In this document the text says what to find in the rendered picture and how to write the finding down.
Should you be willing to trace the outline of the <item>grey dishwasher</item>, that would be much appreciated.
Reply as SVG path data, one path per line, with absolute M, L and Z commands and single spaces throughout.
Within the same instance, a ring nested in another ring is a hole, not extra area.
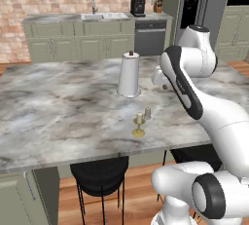
M 134 51 L 140 56 L 159 56 L 164 47 L 165 20 L 139 20 L 135 23 Z

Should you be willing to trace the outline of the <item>black coffee machine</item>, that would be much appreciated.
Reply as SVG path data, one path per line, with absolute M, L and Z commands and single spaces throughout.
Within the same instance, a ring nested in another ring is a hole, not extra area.
M 145 17 L 146 0 L 130 0 L 130 12 L 135 17 Z

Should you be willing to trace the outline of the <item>white paper towel roll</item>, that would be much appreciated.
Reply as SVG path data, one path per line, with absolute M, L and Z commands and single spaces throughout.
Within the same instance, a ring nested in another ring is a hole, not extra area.
M 135 98 L 141 94 L 138 87 L 139 54 L 134 51 L 124 53 L 117 93 L 127 98 Z

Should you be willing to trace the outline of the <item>green tall cupboard run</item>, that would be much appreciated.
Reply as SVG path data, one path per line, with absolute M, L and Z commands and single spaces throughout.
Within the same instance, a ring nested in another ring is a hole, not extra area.
M 219 60 L 242 61 L 249 51 L 249 6 L 226 4 L 215 46 Z

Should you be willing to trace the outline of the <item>cream candle in gold holder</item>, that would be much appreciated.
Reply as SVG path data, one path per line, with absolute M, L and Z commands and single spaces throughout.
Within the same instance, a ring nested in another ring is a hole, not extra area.
M 141 128 L 141 126 L 145 124 L 145 119 L 141 112 L 136 114 L 136 117 L 133 119 L 133 123 L 136 125 L 136 128 L 132 131 L 132 135 L 135 137 L 143 137 L 145 135 L 145 131 Z

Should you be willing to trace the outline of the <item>green island cabinet door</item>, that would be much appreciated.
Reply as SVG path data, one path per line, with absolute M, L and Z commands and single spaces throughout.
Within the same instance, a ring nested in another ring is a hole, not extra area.
M 0 225 L 48 225 L 41 202 L 32 200 L 23 173 L 0 175 Z

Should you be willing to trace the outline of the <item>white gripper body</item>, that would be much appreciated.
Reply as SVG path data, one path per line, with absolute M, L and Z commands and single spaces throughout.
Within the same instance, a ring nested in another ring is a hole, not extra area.
M 169 84 L 159 65 L 155 67 L 151 80 L 154 85 L 161 87 Z

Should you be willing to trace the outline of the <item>grey fridge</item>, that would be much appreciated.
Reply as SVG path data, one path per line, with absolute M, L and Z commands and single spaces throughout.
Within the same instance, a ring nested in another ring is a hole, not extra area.
M 190 24 L 195 24 L 210 30 L 210 44 L 215 48 L 226 4 L 227 0 L 180 0 L 174 43 Z

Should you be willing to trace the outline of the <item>green lower cupboard run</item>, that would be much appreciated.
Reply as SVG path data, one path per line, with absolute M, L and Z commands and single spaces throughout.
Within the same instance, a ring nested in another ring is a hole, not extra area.
M 134 49 L 134 21 L 25 22 L 32 62 L 119 58 Z

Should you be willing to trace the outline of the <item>white sink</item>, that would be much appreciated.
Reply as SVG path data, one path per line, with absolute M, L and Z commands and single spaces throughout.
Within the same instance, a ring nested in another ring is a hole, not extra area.
M 81 19 L 129 19 L 125 13 L 81 14 Z

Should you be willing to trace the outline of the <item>brown knife block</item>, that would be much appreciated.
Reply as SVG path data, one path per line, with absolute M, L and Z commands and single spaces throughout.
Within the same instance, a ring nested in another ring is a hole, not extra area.
M 160 13 L 162 10 L 163 0 L 156 0 L 154 4 L 154 12 Z

